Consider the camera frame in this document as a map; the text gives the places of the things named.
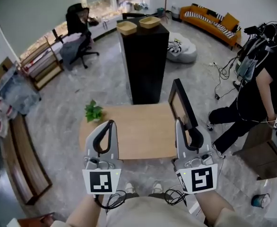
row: dark wood table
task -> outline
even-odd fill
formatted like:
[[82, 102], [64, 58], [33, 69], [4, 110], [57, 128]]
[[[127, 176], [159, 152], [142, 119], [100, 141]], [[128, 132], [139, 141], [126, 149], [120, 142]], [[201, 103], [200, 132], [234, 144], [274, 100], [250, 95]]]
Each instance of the dark wood table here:
[[258, 180], [277, 177], [277, 131], [265, 123], [252, 128], [239, 156], [258, 174]]
[[130, 21], [138, 26], [134, 34], [119, 33], [126, 87], [133, 104], [156, 104], [161, 95], [169, 31], [162, 24], [151, 29], [142, 28], [140, 19], [117, 21]]

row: person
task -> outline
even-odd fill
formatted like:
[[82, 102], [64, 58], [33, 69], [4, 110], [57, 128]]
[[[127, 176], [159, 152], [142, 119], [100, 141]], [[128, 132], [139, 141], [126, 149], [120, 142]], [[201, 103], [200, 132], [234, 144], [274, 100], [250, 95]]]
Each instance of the person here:
[[[264, 34], [267, 38], [274, 41], [274, 44], [277, 45], [277, 23], [276, 24], [269, 24], [266, 25], [262, 31], [262, 34]], [[242, 62], [244, 57], [247, 55], [250, 47], [246, 48], [245, 51], [242, 52], [240, 55], [240, 58], [238, 59], [238, 62], [236, 64], [236, 71], [240, 67], [239, 61]], [[237, 91], [239, 91], [239, 88], [241, 86], [244, 86], [245, 82], [242, 81], [241, 77], [238, 77], [236, 81], [233, 81], [233, 86], [236, 88]]]
[[[159, 182], [155, 182], [153, 193], [148, 197], [139, 197], [131, 183], [126, 184], [125, 190], [127, 199], [121, 206], [109, 210], [107, 227], [206, 227], [184, 209], [168, 205], [162, 199], [165, 193]], [[195, 197], [208, 224], [216, 227], [251, 226], [215, 191], [197, 193]], [[55, 221], [52, 227], [96, 227], [100, 210], [93, 196], [86, 195], [66, 223]]]
[[238, 93], [229, 107], [218, 108], [208, 115], [207, 128], [215, 124], [234, 124], [212, 144], [220, 158], [224, 152], [252, 127], [267, 120], [274, 124], [277, 116], [277, 46], [256, 67], [253, 78]]

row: black pedestal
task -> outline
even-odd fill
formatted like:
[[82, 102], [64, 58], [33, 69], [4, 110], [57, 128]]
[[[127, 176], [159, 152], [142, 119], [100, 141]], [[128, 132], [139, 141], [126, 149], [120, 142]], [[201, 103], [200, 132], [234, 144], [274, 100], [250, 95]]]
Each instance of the black pedestal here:
[[140, 19], [118, 21], [130, 21], [138, 26], [134, 34], [119, 33], [126, 78], [133, 104], [156, 104], [161, 95], [169, 31], [161, 24], [142, 28]]

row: white shoe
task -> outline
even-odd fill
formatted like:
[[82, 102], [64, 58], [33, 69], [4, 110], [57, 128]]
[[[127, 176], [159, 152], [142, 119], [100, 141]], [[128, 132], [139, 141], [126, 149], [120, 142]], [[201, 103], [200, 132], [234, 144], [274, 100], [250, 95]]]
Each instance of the white shoe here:
[[125, 192], [126, 193], [136, 193], [135, 188], [131, 183], [126, 183]]
[[207, 129], [209, 131], [213, 131], [214, 129], [214, 124], [210, 123], [210, 120], [209, 120], [209, 115], [210, 115], [211, 112], [208, 113], [208, 121], [207, 121]]
[[212, 148], [215, 150], [216, 154], [218, 155], [219, 158], [221, 159], [225, 159], [225, 155], [220, 153], [220, 151], [218, 149], [216, 149], [216, 146], [214, 143], [212, 143]]
[[152, 193], [163, 193], [163, 187], [159, 181], [154, 182]]

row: beige shirt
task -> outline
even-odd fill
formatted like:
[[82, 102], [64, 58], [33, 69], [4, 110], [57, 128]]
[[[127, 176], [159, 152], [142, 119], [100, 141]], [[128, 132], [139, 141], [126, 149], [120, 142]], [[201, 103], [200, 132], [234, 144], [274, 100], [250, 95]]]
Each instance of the beige shirt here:
[[[107, 215], [107, 227], [206, 227], [188, 211], [170, 206], [164, 200], [152, 197], [138, 197], [125, 201]], [[223, 209], [214, 227], [250, 227], [235, 212]], [[68, 227], [55, 221], [52, 227]]]

